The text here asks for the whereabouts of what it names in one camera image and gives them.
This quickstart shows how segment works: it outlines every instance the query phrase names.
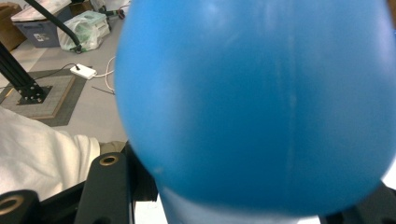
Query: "black pole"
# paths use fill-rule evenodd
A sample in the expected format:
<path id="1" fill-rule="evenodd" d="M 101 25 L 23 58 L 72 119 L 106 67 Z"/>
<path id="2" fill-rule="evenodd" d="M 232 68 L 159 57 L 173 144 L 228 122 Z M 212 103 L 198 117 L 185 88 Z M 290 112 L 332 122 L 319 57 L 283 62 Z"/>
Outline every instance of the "black pole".
<path id="1" fill-rule="evenodd" d="M 53 24 L 58 26 L 61 30 L 63 30 L 70 38 L 72 38 L 73 42 L 75 43 L 76 47 L 73 48 L 75 53 L 80 54 L 82 46 L 79 43 L 79 40 L 75 33 L 71 31 L 67 26 L 64 25 L 63 22 L 59 21 L 58 18 L 50 14 L 45 8 L 43 8 L 40 4 L 37 3 L 35 0 L 25 0 L 26 3 L 28 3 L 30 6 L 32 6 L 35 10 L 37 10 L 39 13 L 41 13 L 45 18 L 47 18 L 49 21 L 51 21 Z"/>
<path id="2" fill-rule="evenodd" d="M 0 42 L 0 72 L 29 104 L 42 103 L 46 92 L 32 79 Z"/>

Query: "white power adapter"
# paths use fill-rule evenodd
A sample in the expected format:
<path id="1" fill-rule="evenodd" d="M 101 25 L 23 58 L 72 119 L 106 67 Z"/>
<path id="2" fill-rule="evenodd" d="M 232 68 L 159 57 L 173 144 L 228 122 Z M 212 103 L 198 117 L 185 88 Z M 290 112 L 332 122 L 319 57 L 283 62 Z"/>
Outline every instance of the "white power adapter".
<path id="1" fill-rule="evenodd" d="M 93 70 L 87 66 L 84 66 L 82 64 L 77 64 L 77 67 L 79 69 L 76 68 L 76 66 L 73 66 L 72 68 L 70 68 L 70 71 L 78 76 L 81 77 L 85 77 L 87 79 L 91 79 L 93 76 L 95 76 L 97 74 L 96 70 Z"/>

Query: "white cable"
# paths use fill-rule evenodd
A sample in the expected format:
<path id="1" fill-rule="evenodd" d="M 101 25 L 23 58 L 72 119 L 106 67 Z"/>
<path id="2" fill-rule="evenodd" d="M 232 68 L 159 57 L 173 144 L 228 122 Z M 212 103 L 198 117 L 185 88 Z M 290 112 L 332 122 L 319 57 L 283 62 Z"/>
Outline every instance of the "white cable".
<path id="1" fill-rule="evenodd" d="M 112 74 L 112 73 L 114 72 L 114 70 L 112 70 L 112 71 L 109 72 L 109 71 L 108 71 L 108 67 L 110 66 L 111 61 L 113 61 L 115 58 L 116 58 L 116 57 L 114 56 L 114 57 L 112 57 L 112 58 L 110 59 L 110 61 L 108 61 L 107 67 L 106 67 L 106 72 L 105 72 L 104 74 L 102 74 L 102 75 L 96 75 L 96 76 L 94 76 L 94 77 L 105 77 L 105 76 L 107 76 L 107 75 Z"/>
<path id="2" fill-rule="evenodd" d="M 109 66 L 110 66 L 111 61 L 113 61 L 115 58 L 116 58 L 116 57 L 114 56 L 114 57 L 112 57 L 112 58 L 108 61 L 107 67 L 106 67 L 106 72 L 105 72 L 104 74 L 94 76 L 94 77 L 105 77 L 106 86 L 107 86 L 111 91 L 113 91 L 113 92 L 114 92 L 115 90 L 114 90 L 113 88 L 111 88 L 111 87 L 108 85 L 108 82 L 107 82 L 107 75 L 110 75 L 110 74 L 114 73 L 114 69 L 113 69 L 112 71 L 108 71 L 108 68 L 109 68 Z"/>

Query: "plastic container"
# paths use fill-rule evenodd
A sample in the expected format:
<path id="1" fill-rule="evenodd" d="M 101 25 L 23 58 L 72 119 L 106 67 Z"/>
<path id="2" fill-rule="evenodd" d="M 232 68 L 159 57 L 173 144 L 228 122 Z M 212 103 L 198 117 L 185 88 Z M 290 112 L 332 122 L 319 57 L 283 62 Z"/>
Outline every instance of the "plastic container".
<path id="1" fill-rule="evenodd" d="M 65 7 L 64 4 L 56 6 L 59 8 L 51 6 L 49 9 L 46 7 L 46 9 L 55 15 L 59 21 L 65 22 L 73 17 L 69 7 Z M 11 19 L 14 25 L 21 30 L 36 48 L 59 47 L 56 25 L 51 21 L 42 20 L 44 17 L 37 13 L 37 11 L 28 7 Z"/>
<path id="2" fill-rule="evenodd" d="M 87 23 L 91 27 L 98 29 L 100 37 L 110 34 L 108 24 L 106 21 L 106 15 L 93 11 L 85 11 L 74 18 L 75 20 L 86 19 Z"/>

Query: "black metal frame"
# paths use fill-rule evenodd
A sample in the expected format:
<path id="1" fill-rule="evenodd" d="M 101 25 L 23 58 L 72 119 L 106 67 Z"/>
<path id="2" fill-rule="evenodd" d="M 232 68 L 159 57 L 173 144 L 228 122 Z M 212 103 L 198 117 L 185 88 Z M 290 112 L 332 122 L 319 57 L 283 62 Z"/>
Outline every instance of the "black metal frame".
<path id="1" fill-rule="evenodd" d="M 381 183 L 357 205 L 319 220 L 321 224 L 396 224 L 396 190 Z"/>
<path id="2" fill-rule="evenodd" d="M 48 92 L 32 79 L 0 42 L 0 72 L 26 103 L 43 103 Z"/>
<path id="3" fill-rule="evenodd" d="M 100 156 L 87 181 L 41 203 L 32 190 L 6 193 L 0 197 L 0 223 L 134 223 L 127 166 L 121 153 Z"/>
<path id="4" fill-rule="evenodd" d="M 81 53 L 81 45 L 76 35 L 61 21 L 50 14 L 35 0 L 25 0 L 26 3 L 34 7 L 38 12 L 43 14 L 52 23 L 67 33 L 75 42 L 76 47 L 73 50 Z M 40 87 L 33 78 L 31 78 L 15 58 L 8 52 L 6 47 L 0 42 L 0 72 L 11 83 L 15 90 L 21 95 L 18 104 L 41 104 L 46 99 L 51 87 Z"/>

